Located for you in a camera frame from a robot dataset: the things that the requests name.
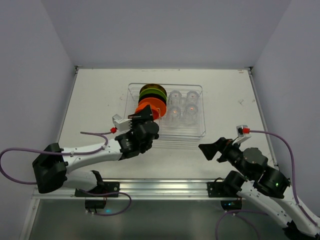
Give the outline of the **orange bowl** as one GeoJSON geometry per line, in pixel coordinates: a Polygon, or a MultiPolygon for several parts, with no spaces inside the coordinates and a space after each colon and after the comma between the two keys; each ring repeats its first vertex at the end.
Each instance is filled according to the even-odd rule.
{"type": "Polygon", "coordinates": [[[150,107],[154,120],[157,120],[160,118],[159,109],[157,107],[155,107],[154,105],[152,105],[150,102],[140,103],[135,110],[135,114],[141,112],[145,107],[150,107]]]}

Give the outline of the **orange plate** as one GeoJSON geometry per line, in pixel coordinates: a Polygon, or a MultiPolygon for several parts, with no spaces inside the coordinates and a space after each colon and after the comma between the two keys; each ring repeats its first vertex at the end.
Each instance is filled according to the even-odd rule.
{"type": "Polygon", "coordinates": [[[146,99],[140,101],[138,103],[138,105],[141,103],[145,103],[145,102],[149,102],[152,105],[154,105],[156,108],[159,109],[159,115],[160,115],[159,118],[162,118],[165,115],[165,113],[167,111],[167,105],[165,103],[163,103],[161,100],[156,99],[156,98],[146,98],[146,99]]]}

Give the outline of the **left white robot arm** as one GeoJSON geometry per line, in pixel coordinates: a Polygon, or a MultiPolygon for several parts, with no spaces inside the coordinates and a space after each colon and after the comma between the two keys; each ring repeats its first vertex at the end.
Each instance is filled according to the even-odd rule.
{"type": "Polygon", "coordinates": [[[106,138],[99,144],[74,148],[61,148],[58,143],[48,145],[32,163],[38,192],[47,194],[70,188],[91,196],[109,193],[98,171],[80,169],[134,158],[148,151],[159,138],[159,125],[154,121],[150,104],[145,104],[127,119],[115,115],[113,121],[116,129],[125,131],[114,139],[106,138]]]}

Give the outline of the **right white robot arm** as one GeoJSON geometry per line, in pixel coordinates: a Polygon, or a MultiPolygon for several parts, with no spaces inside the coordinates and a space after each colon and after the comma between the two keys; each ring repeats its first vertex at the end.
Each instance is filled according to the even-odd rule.
{"type": "Polygon", "coordinates": [[[292,240],[316,240],[320,237],[320,218],[294,196],[293,181],[268,165],[268,158],[256,147],[241,150],[248,139],[219,138],[214,143],[199,144],[205,158],[216,153],[219,163],[229,162],[235,169],[222,182],[225,193],[244,198],[269,215],[292,240]]]}

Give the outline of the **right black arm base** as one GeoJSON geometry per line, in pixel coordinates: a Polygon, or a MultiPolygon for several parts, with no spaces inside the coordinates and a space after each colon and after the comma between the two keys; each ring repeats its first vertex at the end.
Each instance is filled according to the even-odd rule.
{"type": "Polygon", "coordinates": [[[242,198],[232,190],[228,190],[224,184],[222,177],[216,178],[214,181],[209,181],[207,185],[207,194],[209,198],[227,198],[232,200],[220,200],[220,205],[223,210],[241,210],[243,208],[242,198]]]}

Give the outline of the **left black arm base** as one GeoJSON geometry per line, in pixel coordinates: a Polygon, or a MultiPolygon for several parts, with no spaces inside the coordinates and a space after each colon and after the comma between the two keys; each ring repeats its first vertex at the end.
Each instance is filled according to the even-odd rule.
{"type": "Polygon", "coordinates": [[[87,211],[93,210],[97,212],[97,210],[102,210],[105,208],[107,203],[107,196],[102,196],[102,194],[114,193],[110,195],[111,198],[117,198],[119,196],[118,192],[120,190],[120,183],[117,181],[104,181],[103,185],[99,185],[89,192],[84,192],[79,189],[75,190],[75,197],[103,197],[103,200],[85,200],[84,207],[87,211]]]}

